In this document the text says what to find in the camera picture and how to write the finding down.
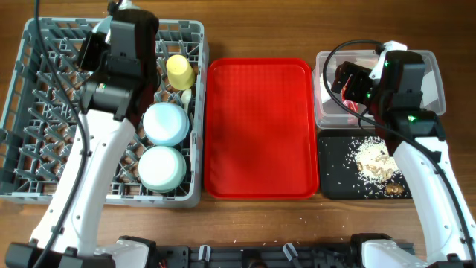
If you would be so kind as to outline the rice and food scraps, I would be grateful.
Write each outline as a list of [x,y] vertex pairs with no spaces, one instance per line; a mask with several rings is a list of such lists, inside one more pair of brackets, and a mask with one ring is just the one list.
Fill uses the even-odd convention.
[[369,198],[407,197],[403,175],[385,142],[376,136],[351,137],[344,167],[353,175],[350,189]]

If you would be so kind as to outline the mint green food bowl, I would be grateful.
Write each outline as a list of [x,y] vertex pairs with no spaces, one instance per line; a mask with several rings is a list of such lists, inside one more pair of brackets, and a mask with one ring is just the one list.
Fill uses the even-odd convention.
[[151,147],[142,154],[138,162],[141,183],[157,193],[169,192],[180,186],[186,171],[185,158],[172,147]]

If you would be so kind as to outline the yellow plastic cup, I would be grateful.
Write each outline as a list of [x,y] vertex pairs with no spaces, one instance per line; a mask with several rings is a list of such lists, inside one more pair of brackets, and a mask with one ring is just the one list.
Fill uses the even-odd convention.
[[191,64],[180,54],[168,59],[166,69],[169,83],[174,89],[186,90],[195,83],[195,73]]

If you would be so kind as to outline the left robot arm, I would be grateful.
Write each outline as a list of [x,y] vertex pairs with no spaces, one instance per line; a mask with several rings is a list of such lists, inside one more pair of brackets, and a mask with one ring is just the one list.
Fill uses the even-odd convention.
[[100,215],[113,176],[159,85],[158,18],[121,3],[83,42],[89,72],[72,114],[74,143],[48,210],[28,243],[12,243],[8,267],[147,267],[152,241],[121,237],[98,246]]

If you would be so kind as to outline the light blue plate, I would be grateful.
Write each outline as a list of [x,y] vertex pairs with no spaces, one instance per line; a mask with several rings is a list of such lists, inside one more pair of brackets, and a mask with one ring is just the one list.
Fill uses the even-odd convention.
[[93,28],[91,31],[92,33],[102,33],[102,34],[107,34],[110,30],[110,23],[111,23],[112,17],[107,16],[103,19],[101,19]]

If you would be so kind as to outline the small mint green bowl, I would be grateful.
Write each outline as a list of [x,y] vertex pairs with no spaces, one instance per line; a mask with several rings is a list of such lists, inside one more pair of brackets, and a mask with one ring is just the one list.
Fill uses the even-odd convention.
[[174,103],[160,102],[150,106],[143,116],[146,137],[155,145],[176,146],[190,129],[186,112]]

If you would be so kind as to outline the white napkin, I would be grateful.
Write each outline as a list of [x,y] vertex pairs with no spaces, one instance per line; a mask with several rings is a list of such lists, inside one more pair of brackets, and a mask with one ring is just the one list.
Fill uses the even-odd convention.
[[[325,54],[322,57],[319,57],[319,83],[320,83],[320,90],[321,90],[321,100],[322,103],[326,103],[327,101],[331,100],[331,97],[327,93],[327,90],[325,89],[324,86],[324,76],[323,76],[323,70],[324,70],[324,63],[325,60],[327,59],[328,55]],[[332,58],[327,66],[327,84],[328,87],[332,87],[333,81],[335,79],[335,72],[337,69],[337,61],[336,58]]]

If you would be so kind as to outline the white plastic fork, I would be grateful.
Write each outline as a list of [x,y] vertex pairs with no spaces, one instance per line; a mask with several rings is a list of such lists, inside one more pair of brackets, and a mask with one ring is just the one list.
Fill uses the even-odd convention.
[[190,129],[193,130],[193,128],[195,126],[195,112],[194,111],[192,111],[189,114],[189,119],[190,119]]

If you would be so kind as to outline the white plastic spoon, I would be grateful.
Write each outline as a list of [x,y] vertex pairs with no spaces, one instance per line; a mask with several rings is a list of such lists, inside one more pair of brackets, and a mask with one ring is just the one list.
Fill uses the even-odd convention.
[[183,104],[185,112],[188,112],[188,107],[189,107],[190,101],[192,99],[192,96],[193,95],[192,95],[192,90],[191,89],[186,89],[181,94],[181,102]]

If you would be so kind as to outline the red snack wrapper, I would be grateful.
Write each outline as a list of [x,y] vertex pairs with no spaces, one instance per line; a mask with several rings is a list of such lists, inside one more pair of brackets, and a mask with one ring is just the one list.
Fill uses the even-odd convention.
[[347,100],[344,97],[344,94],[346,93],[346,90],[347,90],[347,85],[345,85],[343,87],[343,89],[341,90],[341,100],[342,100],[343,105],[345,105],[348,109],[350,109],[354,112],[359,112],[359,104],[356,103],[356,102],[353,102],[351,100]]

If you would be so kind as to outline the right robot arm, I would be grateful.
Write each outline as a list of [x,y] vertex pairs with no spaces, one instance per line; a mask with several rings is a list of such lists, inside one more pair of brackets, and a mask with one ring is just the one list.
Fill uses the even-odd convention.
[[371,124],[402,172],[425,238],[428,267],[475,266],[475,220],[457,184],[439,116],[424,109],[425,62],[406,50],[383,51],[374,68],[345,61],[326,87],[341,106],[364,105]]

